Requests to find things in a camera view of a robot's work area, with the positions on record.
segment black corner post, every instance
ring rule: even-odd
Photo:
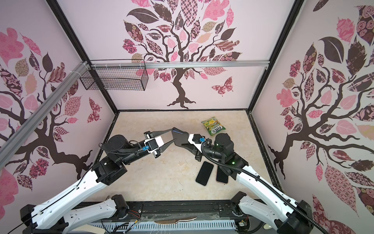
[[[92,63],[91,63],[90,59],[88,58],[85,50],[83,49],[82,44],[79,42],[77,35],[73,31],[69,21],[67,20],[65,14],[63,13],[60,5],[57,2],[57,0],[46,0],[46,1],[48,3],[49,7],[51,8],[52,12],[55,14],[58,22],[60,23],[60,25],[64,29],[66,35],[70,39],[70,41],[71,41],[72,45],[74,46],[75,50],[77,51],[79,57],[83,61],[87,61],[88,65],[91,66]],[[99,75],[96,73],[95,70],[90,70],[90,73],[91,73],[95,83],[99,87],[101,93],[103,94],[105,100],[107,101],[108,105],[110,106],[112,111],[115,114],[117,114],[118,109],[116,108],[116,106],[115,106],[112,98],[110,97],[108,91],[104,88],[104,84],[101,82],[101,80],[99,78]]]
[[[278,38],[277,43],[275,44],[274,50],[272,52],[272,55],[270,56],[270,63],[265,72],[263,73],[260,82],[258,83],[258,86],[256,88],[256,91],[252,97],[251,103],[249,104],[248,110],[249,112],[253,111],[253,108],[256,105],[256,102],[258,100],[258,97],[261,94],[262,89],[265,86],[265,83],[267,81],[267,78],[269,77],[269,74],[271,70],[273,69],[275,62],[278,58],[279,53],[281,52],[284,42],[287,39],[287,36],[292,28],[292,26],[295,23],[295,20],[300,12],[301,6],[303,5],[304,0],[295,0],[294,5],[291,8],[291,11],[288,15],[288,18],[286,20],[285,25],[283,26],[282,32],[280,33],[280,36]]]

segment tree decal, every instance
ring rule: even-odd
[[[125,39],[122,47],[133,54],[133,62],[138,62],[135,59],[144,59],[146,62],[235,61],[241,54],[233,52],[239,41],[229,41],[235,31],[235,28],[228,28],[234,20],[234,12],[228,8],[229,0],[168,0],[157,3],[151,1],[151,4],[140,0],[132,2],[143,7],[127,14],[141,23],[135,24],[127,19],[124,21],[130,39]],[[176,10],[179,2],[181,10]],[[197,14],[204,8],[203,18],[197,18]],[[210,21],[201,24],[207,18]],[[188,107],[185,103],[196,102],[186,97],[180,79],[195,79],[197,76],[207,79],[207,75],[215,76],[224,71],[222,67],[204,68],[203,71],[196,68],[147,69],[148,75],[153,74],[155,80],[160,78],[163,82],[171,81],[177,89],[179,96],[168,106],[179,103],[186,109]],[[230,88],[220,88],[218,93],[222,95]]]
[[[373,29],[374,8],[372,6],[357,6],[357,8],[360,16],[356,32],[353,31],[354,25],[350,19],[338,19],[337,31],[340,39],[336,37],[320,39],[324,43],[323,52],[317,51],[312,44],[302,62],[297,60],[291,65],[289,75],[292,78],[288,78],[283,83],[285,88],[276,95],[280,105],[285,107],[280,115],[285,118],[286,141],[281,151],[268,147],[275,156],[275,168],[277,169],[278,165],[286,179],[283,161],[294,143],[301,142],[300,151],[306,150],[306,160],[314,161],[312,157],[315,156],[318,181],[321,181],[324,175],[331,191],[355,213],[357,213],[356,190],[364,206],[374,215],[373,188],[361,187],[362,185],[373,187],[373,180],[362,172],[371,170],[374,162],[358,159],[344,151],[354,148],[374,154],[373,148],[357,141],[363,137],[374,140],[374,126],[367,123],[374,120],[374,105],[366,105],[368,100],[374,98],[374,87],[372,87],[374,72],[361,71],[365,64],[368,64],[366,67],[371,65],[365,46],[371,47],[370,51],[373,49],[373,37],[372,33],[367,31],[362,33],[367,26],[359,26],[362,21],[368,21],[370,30]],[[344,51],[343,45],[347,45],[348,40],[348,51]],[[325,59],[331,61],[328,63],[331,66],[324,66]],[[343,114],[339,115],[335,111],[338,109]],[[354,124],[357,120],[362,121],[362,124]],[[349,168],[356,172],[340,171],[332,166],[332,162],[340,169]],[[345,233],[353,233],[337,221],[328,221],[325,215],[320,213],[313,215],[315,220],[322,220],[320,224],[328,226],[330,231],[334,224],[344,227]]]
[[[15,45],[21,43],[14,41],[17,39],[17,32],[14,29],[8,28],[7,31],[10,35],[8,43]],[[52,84],[60,83],[66,77],[64,63],[60,63],[59,66],[53,68],[53,63],[48,53],[42,57],[39,47],[31,39],[25,36],[22,36],[22,38],[29,47],[30,53],[25,59],[19,60],[16,63],[15,71],[18,76],[12,74],[0,64],[1,78],[4,81],[5,89],[7,89],[7,91],[0,91],[0,113],[8,116],[6,119],[0,118],[0,131],[10,131],[10,134],[7,136],[0,134],[0,139],[4,141],[7,141],[26,121],[27,112],[32,114],[47,99],[46,90],[51,89],[53,92],[56,88]],[[36,79],[40,79],[43,84],[39,89],[37,89]],[[20,80],[25,80],[25,87],[22,86]],[[91,151],[79,158],[77,155],[58,152],[56,147],[57,144],[63,142],[62,136],[69,133],[63,126],[73,124],[78,120],[73,117],[80,107],[81,97],[73,96],[77,89],[78,82],[76,81],[53,110],[43,119],[43,122],[35,129],[34,132],[37,134],[37,139],[26,142],[25,145],[17,150],[15,155],[23,155],[23,158],[9,161],[6,164],[6,166],[13,163],[18,164],[13,174],[21,186],[32,190],[33,179],[46,175],[48,167],[52,164],[63,162],[74,164],[78,173],[77,179],[80,178],[82,170],[88,170],[89,165],[86,165],[85,162],[90,157]],[[97,111],[100,110],[98,106],[94,105],[94,107]],[[63,115],[70,116],[71,118],[61,118],[59,120],[58,118],[63,116],[62,110],[64,110]],[[17,122],[17,127],[14,126],[14,123],[11,123],[13,121]]]

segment phone screen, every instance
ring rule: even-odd
[[[217,182],[220,183],[228,183],[229,176],[227,176],[220,167],[217,168],[217,177],[215,179]]]
[[[203,165],[201,166],[200,171],[195,181],[203,186],[206,186],[206,184],[208,183],[210,174],[212,173],[212,170],[213,170],[213,164],[205,161]]]

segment candy bag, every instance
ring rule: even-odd
[[[218,122],[216,117],[212,117],[210,119],[202,121],[201,123],[204,124],[204,126],[206,127],[211,136],[226,129],[224,126],[220,124],[220,122]]]

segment wall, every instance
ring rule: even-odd
[[[146,62],[182,62],[226,58],[268,60],[293,1],[59,3],[92,60],[137,58]],[[175,71],[173,76],[172,69],[148,69],[145,91],[109,91],[109,94],[119,109],[248,108],[263,67]],[[186,78],[186,72],[193,74],[193,78]],[[232,84],[224,86],[230,77]],[[225,94],[219,94],[213,87]]]
[[[2,1],[0,6],[3,145],[80,58],[44,1]],[[46,201],[81,177],[112,119],[99,91],[86,91],[80,81],[70,88],[0,171],[2,233],[21,223],[20,208]]]
[[[372,232],[372,5],[307,1],[254,109],[285,192],[330,233]]]

